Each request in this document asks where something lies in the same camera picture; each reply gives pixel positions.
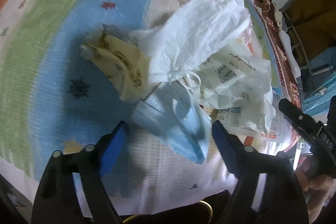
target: green stripe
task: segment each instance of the green stripe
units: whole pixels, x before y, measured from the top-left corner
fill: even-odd
[[[43,56],[76,1],[36,0],[13,31],[1,56],[0,148],[4,151],[0,155],[9,161],[11,153],[14,165],[30,176],[33,156],[27,113],[32,85]]]

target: silver bolt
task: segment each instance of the silver bolt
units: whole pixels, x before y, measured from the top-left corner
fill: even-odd
[[[85,151],[90,152],[93,149],[95,149],[95,146],[93,144],[89,144],[87,146],[85,146]]]
[[[54,158],[57,158],[57,157],[59,157],[59,156],[61,156],[61,155],[62,155],[62,152],[59,151],[59,150],[56,150],[56,151],[53,152],[53,154],[52,154],[52,156],[53,156]]]
[[[250,153],[254,151],[254,148],[251,145],[244,146],[244,149],[246,152],[250,152]]]

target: blue face mask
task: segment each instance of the blue face mask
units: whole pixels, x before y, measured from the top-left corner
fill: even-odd
[[[211,118],[179,82],[161,83],[145,100],[137,103],[131,119],[176,154],[197,164],[204,162]]]

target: white elastic strap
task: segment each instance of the white elastic strap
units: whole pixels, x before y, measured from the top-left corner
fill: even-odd
[[[183,83],[182,79],[179,80],[180,84],[188,90],[196,90],[201,86],[202,81],[201,81],[201,78],[198,76],[197,73],[194,73],[192,71],[183,71],[183,72],[179,72],[178,75],[180,75],[182,77],[186,76],[188,79],[191,79],[190,75],[196,77],[196,79],[198,80],[198,85],[196,85],[196,86],[188,86],[188,85]]]

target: crumpled white tissue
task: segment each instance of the crumpled white tissue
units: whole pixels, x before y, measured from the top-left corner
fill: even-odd
[[[191,0],[164,25],[130,35],[151,58],[149,84],[172,82],[218,52],[249,23],[244,0]]]

